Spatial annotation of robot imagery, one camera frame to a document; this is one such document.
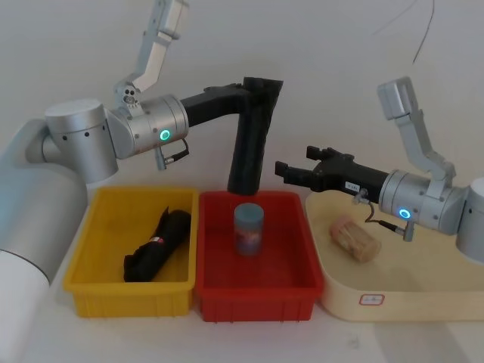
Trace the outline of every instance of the white wall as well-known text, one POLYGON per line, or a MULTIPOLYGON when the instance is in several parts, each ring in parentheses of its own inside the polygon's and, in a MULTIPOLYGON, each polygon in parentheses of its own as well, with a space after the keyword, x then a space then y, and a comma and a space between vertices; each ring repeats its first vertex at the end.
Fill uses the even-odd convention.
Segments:
MULTIPOLYGON (((192 0, 150 95, 194 95, 247 76, 283 79, 265 153, 262 185, 282 188, 274 162, 298 166, 306 145, 334 147, 390 171, 408 164, 396 126, 384 120, 378 84, 409 75, 433 146, 456 164, 458 184, 482 174, 484 2, 438 0, 427 42, 412 59, 430 15, 420 0, 385 31, 372 32, 413 0, 192 0)), ((0 150, 49 105, 95 97, 133 70, 151 0, 3 0, 0 9, 0 150)), ((160 173, 149 152, 121 163, 118 183, 224 188, 236 117, 199 126, 192 155, 160 173)))

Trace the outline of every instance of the table surface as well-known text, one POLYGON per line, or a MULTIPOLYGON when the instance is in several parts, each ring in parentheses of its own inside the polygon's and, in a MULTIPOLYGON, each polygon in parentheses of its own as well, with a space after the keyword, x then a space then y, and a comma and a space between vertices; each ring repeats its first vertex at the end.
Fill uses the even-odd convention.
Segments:
POLYGON ((196 309, 178 318, 81 319, 62 288, 78 235, 40 308, 24 363, 484 362, 484 322, 350 323, 320 306, 300 323, 211 324, 196 309))

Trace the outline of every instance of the beige tray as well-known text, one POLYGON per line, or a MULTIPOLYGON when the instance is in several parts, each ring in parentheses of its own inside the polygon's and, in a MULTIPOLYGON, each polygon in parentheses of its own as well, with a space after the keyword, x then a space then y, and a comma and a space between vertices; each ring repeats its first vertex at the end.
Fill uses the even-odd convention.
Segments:
MULTIPOLYGON (((364 223, 370 207, 337 191, 311 194, 306 212, 325 279, 321 303, 333 315, 348 321, 484 320, 484 266, 467 261, 455 237, 417 226, 414 241, 404 242, 364 223), (381 240, 374 260, 357 262, 331 242, 328 228, 342 214, 381 240)), ((383 213, 376 218, 404 226, 383 213)))

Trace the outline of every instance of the white label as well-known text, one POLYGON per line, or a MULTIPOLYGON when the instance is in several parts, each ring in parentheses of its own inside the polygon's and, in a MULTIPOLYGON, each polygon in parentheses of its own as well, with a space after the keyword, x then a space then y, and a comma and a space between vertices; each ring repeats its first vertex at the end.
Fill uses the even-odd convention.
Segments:
POLYGON ((360 186, 357 184, 350 183, 349 181, 345 182, 345 188, 351 191, 355 191, 358 193, 360 191, 360 186))
POLYGON ((360 297, 360 305, 380 306, 384 300, 385 295, 365 293, 360 297))

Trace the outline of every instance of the red plastic bin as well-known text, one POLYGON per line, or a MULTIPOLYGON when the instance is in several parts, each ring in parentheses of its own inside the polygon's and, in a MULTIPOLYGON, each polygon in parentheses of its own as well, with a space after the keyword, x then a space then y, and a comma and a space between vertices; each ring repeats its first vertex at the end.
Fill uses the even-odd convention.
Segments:
POLYGON ((197 283, 204 321, 302 321, 311 318, 323 277, 299 196, 261 191, 241 197, 200 195, 197 283), (234 209, 257 203, 265 212, 262 249, 240 256, 234 209))

